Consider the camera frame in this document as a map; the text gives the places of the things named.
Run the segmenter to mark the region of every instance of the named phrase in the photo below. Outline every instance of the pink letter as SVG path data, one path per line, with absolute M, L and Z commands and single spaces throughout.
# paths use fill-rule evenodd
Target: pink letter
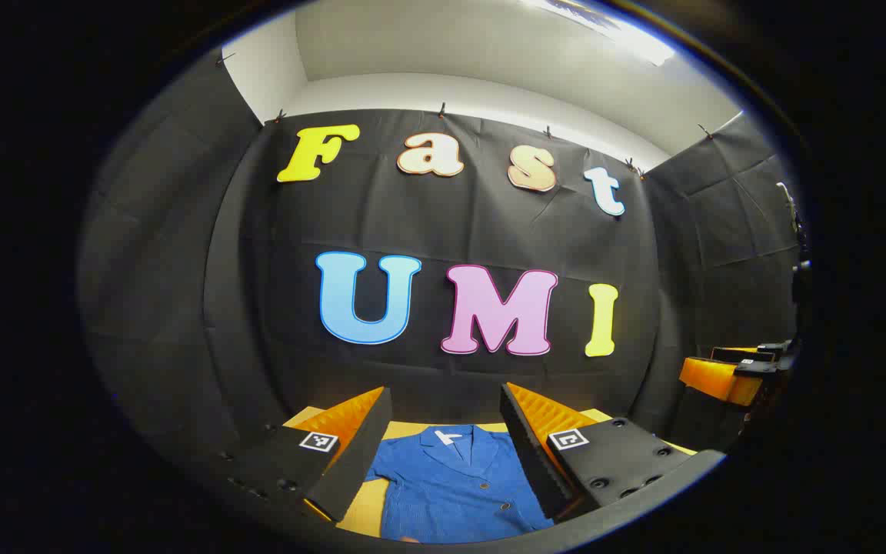
M 541 355 L 549 351 L 551 346 L 545 340 L 545 324 L 549 297 L 559 282 L 555 273 L 530 270 L 521 274 L 507 302 L 501 301 L 491 274 L 479 265 L 455 265 L 446 275 L 457 286 L 457 298 L 454 300 L 453 329 L 440 343 L 444 352 L 472 354 L 478 350 L 478 341 L 471 337 L 475 319 L 490 352 L 501 348 L 516 322 L 515 337 L 508 343 L 509 353 Z

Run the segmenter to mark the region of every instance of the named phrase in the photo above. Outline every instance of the orange foam pad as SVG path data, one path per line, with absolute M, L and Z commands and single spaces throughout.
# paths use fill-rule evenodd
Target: orange foam pad
M 337 452 L 334 453 L 334 457 L 327 464 L 327 467 L 333 466 L 334 462 L 337 462 L 337 458 L 340 457 L 341 452 L 344 452 L 344 448 L 351 444 L 351 439 L 355 437 L 371 407 L 375 405 L 375 401 L 378 400 L 384 389 L 384 386 L 379 386 L 378 389 L 358 394 L 353 399 L 341 402 L 333 408 L 324 410 L 310 419 L 291 427 L 301 431 L 336 435 L 338 438 Z
M 555 464 L 556 469 L 563 476 L 566 476 L 563 467 L 559 465 L 556 456 L 552 455 L 552 450 L 546 444 L 546 439 L 551 432 L 593 425 L 597 423 L 597 420 L 587 417 L 569 406 L 563 406 L 555 400 L 546 399 L 541 394 L 531 392 L 528 389 L 522 389 L 521 386 L 514 385 L 512 382 L 508 383 L 508 389 L 511 390 L 519 407 L 521 407 L 521 413 L 525 414 L 528 427 L 531 427 L 531 431 L 535 433 L 535 437 L 538 438 L 539 444 L 542 444 L 546 455 Z
M 749 406 L 761 387 L 761 380 L 753 376 L 735 376 L 736 364 L 715 362 L 703 358 L 686 358 L 682 363 L 679 381 L 724 402 Z

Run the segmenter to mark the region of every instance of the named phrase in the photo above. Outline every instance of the ceiling light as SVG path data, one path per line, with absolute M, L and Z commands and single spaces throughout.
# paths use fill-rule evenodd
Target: ceiling light
M 647 59 L 655 66 L 661 66 L 665 60 L 671 58 L 675 52 L 664 42 L 658 41 L 654 36 L 619 20 L 609 18 L 607 15 L 591 10 L 583 4 L 571 0 L 521 0 L 524 4 L 544 9 L 556 15 L 562 15 L 573 22 L 577 22 L 586 28 L 593 29 L 598 34 L 610 38 L 616 45 L 633 53 L 636 56 Z

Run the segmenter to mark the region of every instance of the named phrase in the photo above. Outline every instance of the yellow table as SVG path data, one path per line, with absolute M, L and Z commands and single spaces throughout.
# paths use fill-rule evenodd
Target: yellow table
M 313 406 L 307 406 L 300 411 L 299 414 L 292 416 L 289 421 L 285 422 L 286 427 L 291 427 L 293 425 L 298 424 L 301 421 L 305 421 L 318 413 L 322 412 L 321 408 L 314 408 Z M 590 417 L 592 419 L 600 421 L 608 421 L 611 419 L 608 414 L 601 412 L 600 410 L 586 410 L 583 415 Z M 387 439 L 397 439 L 400 437 L 411 437 L 412 435 L 418 435 L 420 432 L 423 432 L 428 427 L 434 427 L 436 425 L 449 425 L 449 424 L 435 424 L 435 423 L 405 423 L 401 421 L 390 421 L 388 424 L 388 428 L 385 430 L 385 434 L 382 437 L 382 441 L 387 441 Z M 490 432 L 507 432 L 508 427 L 504 423 L 478 423 L 475 424 L 479 428 L 482 428 L 485 431 Z M 689 455 L 694 455 L 693 450 L 683 449 L 682 446 L 672 445 L 672 448 L 680 449 L 682 452 L 686 452 Z M 337 526 L 341 527 L 341 529 L 347 529 L 349 532 L 366 534 L 367 536 L 381 536 L 381 516 L 382 510 L 385 507 L 385 493 L 388 491 L 388 480 L 387 479 L 376 479 L 373 481 L 368 481 L 367 483 L 363 483 L 361 485 L 361 489 L 358 491 L 358 495 L 355 496 L 355 501 L 351 502 L 351 507 L 348 508 L 348 513 L 344 516 L 344 520 L 338 523 Z

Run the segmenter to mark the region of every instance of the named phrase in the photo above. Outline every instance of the blue letter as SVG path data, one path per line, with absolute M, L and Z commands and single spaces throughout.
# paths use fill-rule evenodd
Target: blue letter
M 320 320 L 333 336 L 355 344 L 381 344 L 401 335 L 408 324 L 408 301 L 412 275 L 422 263 L 414 257 L 385 256 L 378 263 L 388 274 L 385 316 L 365 322 L 355 315 L 355 283 L 365 269 L 365 257 L 350 252 L 324 252 L 317 256 L 320 268 Z
M 583 173 L 583 176 L 594 182 L 594 200 L 597 200 L 597 205 L 601 207 L 601 210 L 612 216 L 625 213 L 625 204 L 615 200 L 615 192 L 612 190 L 620 188 L 618 180 L 608 176 L 606 169 L 588 169 Z

